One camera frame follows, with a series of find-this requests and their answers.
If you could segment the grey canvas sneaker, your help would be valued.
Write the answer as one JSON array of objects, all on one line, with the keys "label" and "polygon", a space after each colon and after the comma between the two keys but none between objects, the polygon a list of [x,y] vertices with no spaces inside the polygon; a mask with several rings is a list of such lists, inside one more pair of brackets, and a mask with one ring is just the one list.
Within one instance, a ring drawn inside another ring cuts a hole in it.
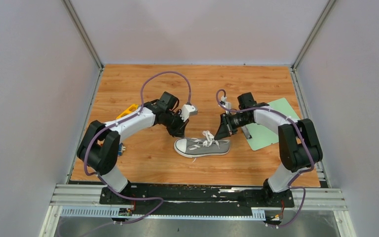
[{"label": "grey canvas sneaker", "polygon": [[230,146],[230,140],[208,141],[206,138],[181,138],[174,143],[175,151],[187,158],[225,155]]}]

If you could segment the white shoelace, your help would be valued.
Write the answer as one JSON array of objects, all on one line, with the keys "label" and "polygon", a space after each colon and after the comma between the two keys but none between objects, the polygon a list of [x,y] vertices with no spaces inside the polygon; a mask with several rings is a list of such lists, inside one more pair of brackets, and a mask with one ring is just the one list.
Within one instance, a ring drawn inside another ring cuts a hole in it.
[{"label": "white shoelace", "polygon": [[210,131],[203,131],[202,135],[204,136],[203,138],[189,138],[189,141],[191,141],[191,145],[188,146],[189,151],[212,148],[213,146],[220,148],[220,143],[214,139],[214,135]]}]

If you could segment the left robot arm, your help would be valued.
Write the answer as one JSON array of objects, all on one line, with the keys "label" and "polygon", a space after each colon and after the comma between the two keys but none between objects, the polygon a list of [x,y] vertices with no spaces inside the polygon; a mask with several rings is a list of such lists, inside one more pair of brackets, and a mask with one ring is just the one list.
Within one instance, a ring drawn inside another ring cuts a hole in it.
[{"label": "left robot arm", "polygon": [[116,165],[120,143],[157,124],[164,125],[173,137],[184,137],[189,117],[197,109],[187,103],[175,110],[178,103],[177,97],[164,92],[160,99],[145,102],[129,115],[106,123],[95,120],[89,125],[76,156],[83,161],[85,168],[91,167],[113,189],[112,196],[118,203],[128,203],[132,193],[126,187],[128,179]]}]

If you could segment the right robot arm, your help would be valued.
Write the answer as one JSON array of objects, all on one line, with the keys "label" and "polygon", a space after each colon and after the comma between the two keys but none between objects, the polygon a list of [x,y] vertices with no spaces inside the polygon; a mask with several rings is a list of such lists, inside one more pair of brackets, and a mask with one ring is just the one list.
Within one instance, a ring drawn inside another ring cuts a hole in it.
[{"label": "right robot arm", "polygon": [[275,206],[282,199],[282,192],[292,188],[293,182],[302,174],[311,172],[315,163],[323,158],[323,152],[313,122],[308,119],[294,119],[268,103],[257,103],[252,93],[238,96],[239,107],[226,107],[226,96],[216,96],[224,113],[220,115],[220,126],[215,140],[234,135],[237,130],[249,124],[258,124],[278,136],[281,164],[271,177],[265,180],[262,192],[263,202]]}]

